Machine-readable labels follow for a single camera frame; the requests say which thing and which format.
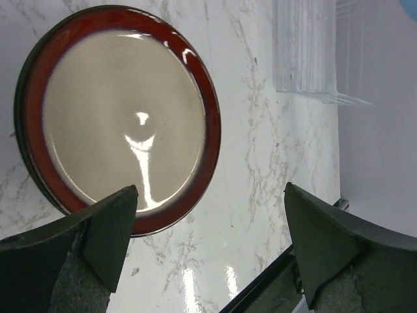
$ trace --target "white marble surface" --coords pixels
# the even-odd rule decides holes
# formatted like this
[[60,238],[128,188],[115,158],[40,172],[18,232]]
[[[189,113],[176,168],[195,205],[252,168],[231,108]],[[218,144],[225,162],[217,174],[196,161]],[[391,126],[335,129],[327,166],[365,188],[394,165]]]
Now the white marble surface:
[[[20,159],[13,96],[30,49],[69,14],[105,1],[0,2],[0,238],[61,217]],[[218,312],[290,245],[283,189],[339,198],[337,108],[272,86],[272,0],[125,0],[176,27],[214,81],[222,148],[194,210],[132,239],[108,312]]]

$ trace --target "gray wall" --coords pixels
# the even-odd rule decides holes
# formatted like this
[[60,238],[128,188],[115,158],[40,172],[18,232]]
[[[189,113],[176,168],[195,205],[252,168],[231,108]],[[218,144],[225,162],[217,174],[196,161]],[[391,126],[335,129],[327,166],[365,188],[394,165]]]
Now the gray wall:
[[350,81],[376,107],[339,107],[341,193],[351,213],[417,237],[417,23],[399,0],[364,2],[364,18],[351,20],[348,80],[348,25],[338,25],[338,87]]

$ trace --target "red-brown rim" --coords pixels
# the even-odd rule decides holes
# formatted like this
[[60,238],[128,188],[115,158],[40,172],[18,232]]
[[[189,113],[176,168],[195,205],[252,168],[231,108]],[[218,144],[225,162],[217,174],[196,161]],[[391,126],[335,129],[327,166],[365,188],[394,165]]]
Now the red-brown rim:
[[[27,153],[40,176],[40,180],[57,200],[60,209],[75,213],[87,205],[82,202],[60,178],[48,154],[42,128],[42,105],[48,79],[61,56],[82,38],[106,29],[128,29],[151,34],[160,42],[168,41],[169,47],[180,62],[194,76],[201,93],[206,122],[206,138],[201,165],[193,183],[173,205],[153,215],[137,218],[133,236],[142,236],[163,230],[183,218],[199,201],[216,167],[220,150],[220,113],[218,101],[210,76],[198,54],[184,37],[161,19],[141,10],[124,6],[101,6],[71,15],[55,26],[43,38],[29,64],[21,103],[21,118]],[[182,58],[189,49],[186,63]]]

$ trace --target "plate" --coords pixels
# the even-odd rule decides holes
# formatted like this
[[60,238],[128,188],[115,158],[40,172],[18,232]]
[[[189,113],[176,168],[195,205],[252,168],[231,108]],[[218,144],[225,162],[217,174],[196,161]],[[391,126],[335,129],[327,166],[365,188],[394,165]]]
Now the plate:
[[190,212],[220,150],[218,101],[197,52],[124,6],[82,10],[46,33],[22,68],[14,116],[29,173],[62,212],[137,186],[133,236]]

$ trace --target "round plate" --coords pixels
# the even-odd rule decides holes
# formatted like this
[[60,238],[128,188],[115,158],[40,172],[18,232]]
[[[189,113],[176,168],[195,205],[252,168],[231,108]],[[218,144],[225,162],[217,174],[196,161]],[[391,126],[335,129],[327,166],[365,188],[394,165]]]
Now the round plate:
[[184,217],[220,150],[218,101],[197,52],[161,19],[124,6],[82,10],[39,40],[14,120],[29,173],[62,212],[135,184],[133,236]]

